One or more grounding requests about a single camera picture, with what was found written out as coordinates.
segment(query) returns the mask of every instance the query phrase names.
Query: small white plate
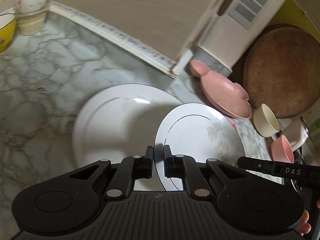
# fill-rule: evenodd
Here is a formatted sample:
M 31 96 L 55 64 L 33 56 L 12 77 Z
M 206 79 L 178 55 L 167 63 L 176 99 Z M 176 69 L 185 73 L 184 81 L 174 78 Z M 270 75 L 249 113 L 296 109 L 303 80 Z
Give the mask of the small white plate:
M 183 190 L 181 179 L 164 176 L 164 145 L 170 146 L 172 155 L 189 155 L 200 163 L 216 158 L 237 166 L 238 158 L 245 156 L 230 122 L 212 107 L 198 103 L 174 108 L 161 122 L 155 139 L 155 163 L 162 185 L 167 191 Z
M 73 152 L 78 167 L 103 158 L 145 155 L 154 144 L 162 119 L 181 102 L 154 87 L 124 84 L 93 96 L 81 109 L 73 130 Z M 164 190 L 154 169 L 152 179 L 139 179 L 135 190 Z

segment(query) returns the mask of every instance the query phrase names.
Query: plate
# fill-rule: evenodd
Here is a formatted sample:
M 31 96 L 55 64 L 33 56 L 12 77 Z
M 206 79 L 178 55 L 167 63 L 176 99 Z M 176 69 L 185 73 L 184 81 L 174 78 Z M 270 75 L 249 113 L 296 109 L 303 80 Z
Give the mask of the plate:
M 156 170 L 165 190 L 183 190 L 181 179 L 164 176 L 163 146 L 169 145 L 172 155 L 192 156 L 205 163 L 216 158 L 237 167 L 245 156 L 240 137 L 231 123 L 217 110 L 199 103 L 180 105 L 161 122 L 155 139 Z
M 174 96 L 146 85 L 117 85 L 99 92 L 76 119 L 72 139 L 77 166 L 145 155 L 162 119 L 180 104 Z M 134 189 L 164 190 L 155 169 L 152 179 L 136 180 Z

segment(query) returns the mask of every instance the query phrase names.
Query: cutting board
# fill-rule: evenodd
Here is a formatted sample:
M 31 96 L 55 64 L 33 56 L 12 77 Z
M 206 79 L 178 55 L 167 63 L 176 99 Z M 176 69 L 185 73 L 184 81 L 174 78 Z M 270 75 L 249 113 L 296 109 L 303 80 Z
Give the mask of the cutting board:
M 265 103 L 277 118 L 297 116 L 320 97 L 320 44 L 294 26 L 268 31 L 250 49 L 243 81 L 255 108 Z

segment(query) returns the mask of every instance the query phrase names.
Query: pink plate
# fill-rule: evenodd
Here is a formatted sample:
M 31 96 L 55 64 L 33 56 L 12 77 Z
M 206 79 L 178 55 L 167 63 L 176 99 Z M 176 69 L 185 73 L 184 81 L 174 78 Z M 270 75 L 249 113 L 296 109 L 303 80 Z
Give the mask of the pink plate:
M 190 64 L 192 75 L 201 78 L 204 94 L 216 109 L 234 118 L 251 118 L 249 96 L 242 86 L 211 71 L 200 61 L 192 60 Z

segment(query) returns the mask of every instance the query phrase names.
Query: marble countertop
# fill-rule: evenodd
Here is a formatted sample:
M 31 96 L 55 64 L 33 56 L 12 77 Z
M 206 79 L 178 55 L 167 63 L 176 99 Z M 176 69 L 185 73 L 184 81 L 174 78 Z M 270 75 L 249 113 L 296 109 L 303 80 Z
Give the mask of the marble countertop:
M 172 79 L 61 16 L 50 14 L 40 33 L 14 36 L 0 55 L 1 240 L 18 232 L 11 213 L 17 193 L 76 168 L 71 134 L 82 105 L 124 83 L 160 88 L 183 103 L 208 103 L 187 72 Z M 235 121 L 246 156 L 270 160 L 268 142 L 250 120 Z

